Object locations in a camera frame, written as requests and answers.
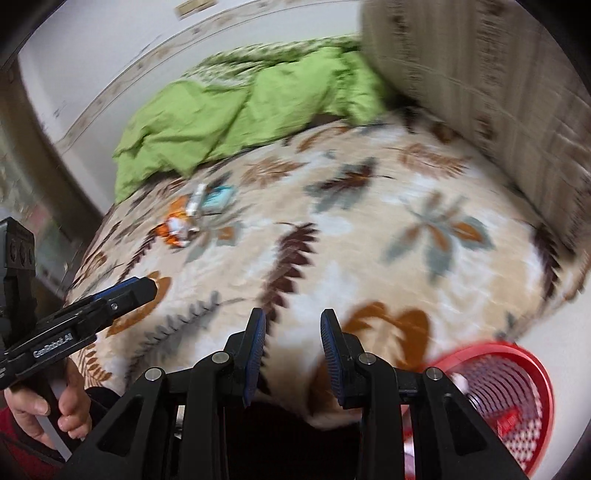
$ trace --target white wall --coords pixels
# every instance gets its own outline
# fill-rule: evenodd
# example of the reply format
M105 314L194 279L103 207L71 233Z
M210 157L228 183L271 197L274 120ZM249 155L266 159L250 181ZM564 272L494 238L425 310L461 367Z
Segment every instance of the white wall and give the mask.
M129 117L166 83L222 50L354 33L359 0L219 0L179 20L181 0L67 0L19 54L44 131L106 212L111 154Z

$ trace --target metal screw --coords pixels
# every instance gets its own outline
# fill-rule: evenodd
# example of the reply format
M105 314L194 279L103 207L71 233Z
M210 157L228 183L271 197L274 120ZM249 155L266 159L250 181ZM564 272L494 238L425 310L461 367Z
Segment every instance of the metal screw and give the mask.
M436 367L427 368L427 376L431 380L441 380L443 378L443 372Z
M376 356L372 353L362 353L358 358L365 365L373 365L377 360Z
M212 356L213 363L215 364L225 364L228 360L230 360L230 355L226 352L216 352Z
M146 380L150 380L151 382L153 382L154 380L158 380L162 376L162 370L160 370L159 368L150 368L144 374L144 376L146 377Z

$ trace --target human hand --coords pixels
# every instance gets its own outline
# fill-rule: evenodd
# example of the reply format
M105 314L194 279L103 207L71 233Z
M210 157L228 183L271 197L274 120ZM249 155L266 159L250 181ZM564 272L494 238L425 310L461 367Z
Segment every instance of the human hand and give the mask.
M92 428L90 398L84 391L84 378L71 359L66 362L66 382L67 387L58 402L61 417L57 425L71 438L80 439L86 437ZM49 415L48 403L33 390L19 384L7 388L4 396L8 408L22 431L43 445L55 449L35 418L35 415Z

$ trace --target black gripper frame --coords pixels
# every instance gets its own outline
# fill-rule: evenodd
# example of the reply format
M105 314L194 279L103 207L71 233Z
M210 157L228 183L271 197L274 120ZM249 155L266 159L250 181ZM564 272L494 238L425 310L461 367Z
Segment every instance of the black gripper frame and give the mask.
M191 369L170 374L148 369L56 479L227 480L225 409L245 406L246 360L260 315L261 309L253 309L244 332L231 335L223 352ZM179 434L180 406L185 410Z
M346 381L342 406L363 408L357 480L404 480L404 404L411 411L417 480L527 480L496 433L441 370L431 367L417 374L393 368L365 353L355 335L343 333L334 310L323 316Z

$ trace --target brown leaf print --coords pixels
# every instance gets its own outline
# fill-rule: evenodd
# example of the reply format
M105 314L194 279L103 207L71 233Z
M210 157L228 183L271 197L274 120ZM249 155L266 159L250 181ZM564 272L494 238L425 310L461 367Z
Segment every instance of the brown leaf print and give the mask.
M400 330L402 333L400 335L401 357L395 358L398 352L394 351L394 355L390 355L384 349L384 339L382 337L375 338L377 345L376 343L370 345L364 341L365 334L371 329L375 330L372 323L368 321L371 319L379 319L386 326L395 326ZM383 329L384 326L379 325L379 330ZM429 340L429 319L422 310L406 310L395 317L388 314L386 305L375 301L353 312L347 323L345 323L343 331L359 337L365 350L375 353L396 368L419 371L423 366L423 358Z
M404 118L404 128L407 132L414 135L417 133L415 130L415 124L419 117L419 111L413 106L405 106L402 108L402 117Z
M355 310L343 324L343 331L356 335L364 350L375 353L396 368L409 371L423 368L430 322L422 310L411 309L392 316L386 305L375 301ZM311 414L347 413L332 394L325 360L310 384L308 409Z
M482 234L469 223L466 222L459 222L452 225L452 229L456 237L461 240L468 240L471 242L479 242L482 243L484 241L484 237Z
M160 272L155 271L148 275L148 278L151 278L156 282L156 286L158 288L156 292L156 297L154 300L142 305L140 308L135 309L133 312L128 313L127 315L123 315L119 317L113 322L113 325L109 327L107 330L107 337L111 335L116 335L119 332L123 332L127 330L129 327L132 327L136 323L141 322L144 320L150 313L154 311L154 309L160 304L160 302L166 296L168 289L172 283L172 278L170 277L160 277Z
M117 283L121 282L129 274L129 272L131 272L131 270L142 260L142 258L145 257L145 254L148 253L148 250L150 250L152 248L152 245L156 241L156 237L157 237L156 229L152 228L146 234L144 241L139 246L137 251L134 253L134 256L131 258L129 263L127 263L127 265L125 266L125 269L123 270L123 272L119 276Z
M556 242L552 232L543 223L535 229L531 241L538 252L544 270L543 299L548 301L556 292L556 285L558 284L556 271L560 270Z
M435 122L431 127L431 133L444 145L451 143L457 137L456 131L443 122Z
M427 225L427 229L431 232L433 236L433 241L435 242L436 247L441 250L442 252L449 251L451 244L450 239L446 236L440 228L436 227L435 225Z
M160 198L170 197L173 193L175 193L175 192L179 191L181 188L183 188L187 184L188 181L189 181L188 179L184 179L182 177L174 179L173 181L167 183L166 186L162 190L160 190L160 192L158 192L158 197L160 197Z
M304 152L306 150L311 149L320 140L328 140L328 138L336 137L337 135L342 135L344 133L347 133L349 130L351 130L351 127L348 127L346 125L343 125L341 127L325 128L324 130L320 130L319 132L316 132L316 133L310 135L305 140L303 140L300 143L300 145L298 145L298 147L296 148L295 151L297 153Z
M346 210L358 202L371 179L376 177L377 163L375 157L368 157L357 165L343 165L331 180L306 186L308 195L320 198L316 212L325 212L337 203Z
M129 205L129 210L127 210L127 215L133 212L140 203L142 203L146 197L152 192L152 190L148 187L144 187L144 191L140 193L136 199L134 199L131 204Z
M585 283L587 281L587 275L591 270L591 255L585 254L586 260L581 268L578 282L571 288L567 293L564 294L565 301L573 301L579 293L583 293L585 290Z
M107 233L105 235L105 237L101 240L101 242L96 246L96 248L92 251L92 253L88 254L85 258L84 261L82 262L82 265L80 266L80 276L83 275L83 268L85 266L88 265L88 263L90 263L91 261L95 260L95 256L97 256L97 254L103 255L100 252L100 249L103 248L104 244L107 243L107 241L109 240L109 238L112 237L112 235L117 231L117 229L119 228L119 225L121 225L121 222L117 222L115 224L113 224L113 226L111 227L111 229L109 230L109 233ZM80 284L82 280L80 279L80 277L77 277L74 282L72 283L72 286L70 288L74 288L76 285Z
M505 5L501 0L484 0L482 3L486 13L495 17L500 17L505 11Z
M104 370L96 357L96 343L91 343L77 352L78 370L84 378L85 388L102 387L103 383L110 379L113 374Z
M90 261L80 269L79 276L72 282L70 288L76 288L87 280L99 267L105 264L107 256L103 252L97 252L92 257L89 257L89 259Z
M496 139L495 128L492 124L492 119L489 115L481 115L476 118L478 127L476 132L485 140L492 142Z
M292 171L302 168L304 165L307 165L307 163L282 161L273 155L261 160L259 163L250 165L250 168L242 175L241 185L258 184L263 189L276 181L284 179Z
M409 170L434 179L459 177L466 170L465 159L432 152L420 143L403 149L398 156L398 161Z
M298 267L312 265L304 253L316 253L310 246L310 243L317 241L315 234L318 230L314 228L315 224L286 225L290 225L292 229L279 239L277 260L263 286L262 294L258 297L258 303L267 316L267 333L271 322L279 321L277 307L288 307L287 300L282 294L297 291L296 283L292 279L304 278Z

